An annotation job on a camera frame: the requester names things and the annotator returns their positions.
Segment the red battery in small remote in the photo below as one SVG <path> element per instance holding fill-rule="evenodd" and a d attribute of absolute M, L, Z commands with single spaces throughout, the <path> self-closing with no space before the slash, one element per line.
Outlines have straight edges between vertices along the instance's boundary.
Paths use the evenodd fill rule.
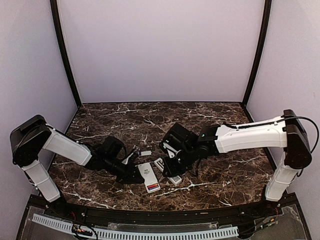
<path fill-rule="evenodd" d="M 153 189 L 157 189 L 157 188 L 159 188 L 159 184 L 158 184 L 158 183 L 154 183 L 154 184 L 151 184 L 151 185 L 148 185 L 148 186 L 147 186 L 147 189 L 148 189 L 149 191 L 151 191 L 151 190 L 153 190 Z"/>

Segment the black front table rail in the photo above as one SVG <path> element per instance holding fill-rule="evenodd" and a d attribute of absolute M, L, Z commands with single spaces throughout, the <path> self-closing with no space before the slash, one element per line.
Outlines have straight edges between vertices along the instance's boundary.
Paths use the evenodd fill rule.
<path fill-rule="evenodd" d="M 116 224 L 141 225 L 182 225 L 218 223 L 218 225 L 247 225 L 254 220 L 280 214 L 280 202 L 259 201 L 243 205 L 185 211 L 134 211 L 91 207 L 73 203 L 54 206 L 43 198 L 37 205 L 55 216 L 61 215 L 68 220 L 76 220 L 92 226 Z"/>

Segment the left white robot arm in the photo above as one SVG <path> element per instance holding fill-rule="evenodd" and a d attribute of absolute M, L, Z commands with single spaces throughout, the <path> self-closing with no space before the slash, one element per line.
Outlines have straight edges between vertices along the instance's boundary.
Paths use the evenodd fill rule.
<path fill-rule="evenodd" d="M 60 218 L 67 218 L 70 206 L 51 178 L 48 168 L 40 161 L 41 152 L 61 156 L 91 171 L 105 170 L 121 184 L 143 184 L 144 178 L 128 153 L 125 144 L 109 135 L 103 143 L 91 145 L 79 142 L 48 124 L 42 115 L 35 115 L 9 135 L 12 163 L 24 171 L 51 210 Z"/>

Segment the long white remote control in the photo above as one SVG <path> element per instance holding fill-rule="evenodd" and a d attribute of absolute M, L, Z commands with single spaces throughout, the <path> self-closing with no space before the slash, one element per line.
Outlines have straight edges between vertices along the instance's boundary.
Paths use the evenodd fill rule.
<path fill-rule="evenodd" d="M 165 165 L 160 157 L 154 161 L 154 164 L 160 170 L 161 173 L 164 171 Z M 182 178 L 180 176 L 167 177 L 167 179 L 170 182 L 172 182 L 175 186 L 179 185 L 182 182 Z"/>

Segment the right black frame post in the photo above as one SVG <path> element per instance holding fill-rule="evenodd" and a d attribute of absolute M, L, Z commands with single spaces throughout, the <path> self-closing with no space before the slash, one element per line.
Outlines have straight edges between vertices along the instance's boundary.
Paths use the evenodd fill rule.
<path fill-rule="evenodd" d="M 255 80 L 257 77 L 257 73 L 259 70 L 259 66 L 260 66 L 260 62 L 261 62 L 261 58 L 264 50 L 266 35 L 268 31 L 268 26 L 269 26 L 271 7 L 272 7 L 272 0 L 265 0 L 263 13 L 262 13 L 261 27 L 260 27 L 258 41 L 257 41 L 257 47 L 256 47 L 250 75 L 248 78 L 248 83 L 247 83 L 245 93 L 241 102 L 244 108 L 248 106 L 248 103 L 253 91 L 253 87 L 255 84 Z"/>

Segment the small white remote control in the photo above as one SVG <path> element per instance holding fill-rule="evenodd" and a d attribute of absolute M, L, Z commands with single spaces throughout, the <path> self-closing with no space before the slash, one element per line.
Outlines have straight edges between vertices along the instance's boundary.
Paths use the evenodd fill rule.
<path fill-rule="evenodd" d="M 143 164 L 139 164 L 138 166 L 138 170 L 141 174 L 141 176 L 144 178 L 144 185 L 146 188 L 146 191 L 148 194 L 159 191 L 161 189 L 160 184 L 158 182 L 158 179 L 153 171 L 153 168 L 151 167 L 150 163 L 143 163 Z M 153 189 L 153 190 L 148 190 L 147 186 L 148 185 L 153 185 L 158 183 L 159 188 Z"/>

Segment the black frame post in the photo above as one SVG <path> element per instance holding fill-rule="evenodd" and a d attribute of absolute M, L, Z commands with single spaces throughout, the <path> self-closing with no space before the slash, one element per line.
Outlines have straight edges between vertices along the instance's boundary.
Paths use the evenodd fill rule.
<path fill-rule="evenodd" d="M 59 9 L 58 9 L 58 1 L 57 0 L 50 0 L 49 2 L 50 2 L 51 15 L 52 15 L 52 19 L 53 19 L 55 35 L 56 35 L 62 63 L 64 66 L 64 70 L 66 73 L 67 81 L 68 81 L 73 99 L 75 101 L 75 104 L 76 104 L 77 108 L 80 108 L 82 106 L 82 101 L 81 101 L 80 94 L 79 94 L 77 86 L 76 86 L 76 81 L 73 76 L 71 64 L 69 61 L 69 56 L 67 53 L 67 48 L 66 48 L 66 44 L 65 44 L 65 40 L 64 40 L 64 36 L 63 36 L 62 24 L 61 24 Z"/>
<path fill-rule="evenodd" d="M 248 83 L 247 83 L 245 93 L 241 102 L 244 108 L 248 106 L 248 103 L 253 91 L 253 87 L 255 84 L 255 80 L 257 77 L 257 73 L 259 70 L 259 66 L 260 66 L 260 62 L 261 62 L 261 58 L 264 50 L 266 35 L 268 31 L 268 26 L 269 26 L 271 7 L 272 7 L 272 0 L 265 0 L 263 13 L 262 13 L 261 27 L 260 27 L 258 41 L 257 41 L 257 47 L 256 47 L 250 75 L 248 78 Z"/>

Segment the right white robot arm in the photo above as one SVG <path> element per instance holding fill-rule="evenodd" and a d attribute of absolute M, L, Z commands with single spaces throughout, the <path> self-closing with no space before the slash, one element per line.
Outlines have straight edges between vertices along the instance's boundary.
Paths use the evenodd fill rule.
<path fill-rule="evenodd" d="M 265 188 L 265 198 L 255 205 L 255 213 L 266 217 L 298 172 L 312 162 L 314 148 L 310 147 L 301 120 L 302 116 L 286 109 L 281 116 L 265 121 L 205 126 L 199 134 L 175 123 L 159 144 L 168 153 L 163 159 L 162 175 L 168 178 L 182 175 L 198 160 L 236 150 L 282 148 L 280 164 Z"/>

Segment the white battery cover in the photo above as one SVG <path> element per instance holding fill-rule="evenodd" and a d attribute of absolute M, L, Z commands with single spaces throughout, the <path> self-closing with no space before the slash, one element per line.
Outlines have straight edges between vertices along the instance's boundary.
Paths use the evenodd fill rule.
<path fill-rule="evenodd" d="M 152 154 L 151 150 L 141 151 L 139 153 L 140 156 L 150 156 Z"/>

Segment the left black frame post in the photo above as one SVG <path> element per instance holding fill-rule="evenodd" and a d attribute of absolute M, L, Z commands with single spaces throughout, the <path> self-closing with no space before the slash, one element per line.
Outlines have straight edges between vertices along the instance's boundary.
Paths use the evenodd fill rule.
<path fill-rule="evenodd" d="M 58 9 L 58 1 L 57 0 L 50 0 L 49 2 L 50 2 L 51 15 L 52 15 L 52 19 L 53 19 L 55 35 L 56 35 L 62 63 L 64 66 L 64 70 L 66 73 L 67 81 L 68 81 L 73 99 L 75 101 L 75 104 L 76 104 L 77 108 L 80 108 L 82 106 L 82 101 L 81 101 L 80 94 L 79 94 L 77 86 L 76 86 L 76 81 L 73 76 L 71 64 L 69 61 L 69 56 L 67 53 L 67 48 L 66 48 L 66 44 L 65 44 L 65 40 L 64 40 L 64 36 L 63 36 L 62 24 L 61 24 L 59 9 Z"/>

